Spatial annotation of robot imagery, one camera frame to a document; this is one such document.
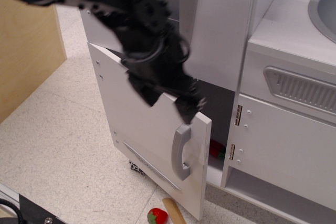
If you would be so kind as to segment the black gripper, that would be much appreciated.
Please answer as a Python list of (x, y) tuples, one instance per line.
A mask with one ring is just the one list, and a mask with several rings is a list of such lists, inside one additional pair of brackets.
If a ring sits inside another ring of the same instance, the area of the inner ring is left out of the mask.
[(163, 92), (176, 97), (177, 111), (186, 124), (191, 124), (206, 104), (197, 81), (184, 72), (183, 63), (189, 54), (189, 49), (126, 50), (122, 59), (123, 66), (128, 69), (130, 84), (144, 102), (154, 106)]

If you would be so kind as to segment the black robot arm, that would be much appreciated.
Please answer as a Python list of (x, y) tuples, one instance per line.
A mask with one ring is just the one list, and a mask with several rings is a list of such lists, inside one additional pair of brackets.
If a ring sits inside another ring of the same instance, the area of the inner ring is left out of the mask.
[(182, 120), (190, 124), (205, 105), (197, 82), (183, 69), (190, 45), (169, 22), (163, 0), (20, 0), (35, 6), (60, 4), (88, 10), (121, 43), (122, 64), (133, 89), (148, 104), (161, 94), (176, 98)]

